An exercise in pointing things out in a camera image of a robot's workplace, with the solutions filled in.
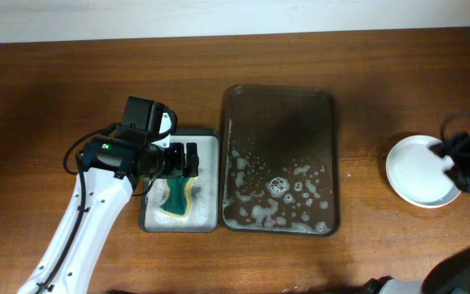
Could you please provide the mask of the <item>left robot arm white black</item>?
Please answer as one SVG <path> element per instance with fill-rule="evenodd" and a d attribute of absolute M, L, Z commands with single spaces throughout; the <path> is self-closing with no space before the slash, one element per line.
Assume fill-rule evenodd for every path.
<path fill-rule="evenodd" d="M 76 157 L 76 184 L 66 212 L 21 293 L 84 293 L 119 213 L 143 186 L 140 226 L 183 232 L 208 212 L 204 180 L 215 178 L 219 141 L 176 136 L 161 145 L 137 145 L 97 136 Z"/>

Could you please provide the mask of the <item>pale green plate top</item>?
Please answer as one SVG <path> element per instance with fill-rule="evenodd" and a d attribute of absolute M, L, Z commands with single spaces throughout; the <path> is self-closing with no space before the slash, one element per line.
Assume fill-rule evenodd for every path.
<path fill-rule="evenodd" d="M 397 142 L 386 158 L 386 175 L 392 189 L 417 207 L 444 207 L 461 194 L 445 174 L 453 167 L 452 159 L 440 158 L 430 150 L 440 142 L 431 136 L 408 136 Z"/>

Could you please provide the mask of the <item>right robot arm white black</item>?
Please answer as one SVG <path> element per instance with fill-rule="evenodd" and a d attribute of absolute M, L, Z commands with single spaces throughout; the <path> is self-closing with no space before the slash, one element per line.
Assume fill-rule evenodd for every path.
<path fill-rule="evenodd" d="M 444 207 L 461 193 L 470 194 L 470 135 L 463 132 L 449 140 L 408 136 L 389 151 L 386 173 L 393 190 L 408 203 Z M 470 294 L 470 247 L 443 260 L 422 282 L 373 278 L 361 292 Z"/>

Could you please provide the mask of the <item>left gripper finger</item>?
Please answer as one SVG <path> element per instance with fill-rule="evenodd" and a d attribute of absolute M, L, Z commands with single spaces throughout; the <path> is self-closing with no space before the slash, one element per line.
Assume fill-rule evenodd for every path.
<path fill-rule="evenodd" d="M 184 177 L 185 152 L 182 143 L 175 144 L 175 170 L 178 176 Z"/>
<path fill-rule="evenodd" d="M 186 169 L 185 177 L 197 177 L 199 168 L 199 157 L 196 143 L 186 144 Z"/>

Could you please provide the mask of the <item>green yellow sponge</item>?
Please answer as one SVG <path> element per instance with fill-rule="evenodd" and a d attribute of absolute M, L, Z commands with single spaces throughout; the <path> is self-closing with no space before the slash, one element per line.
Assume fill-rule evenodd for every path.
<path fill-rule="evenodd" d="M 164 202 L 159 210 L 172 217 L 185 218 L 192 207 L 192 192 L 195 177 L 168 178 Z"/>

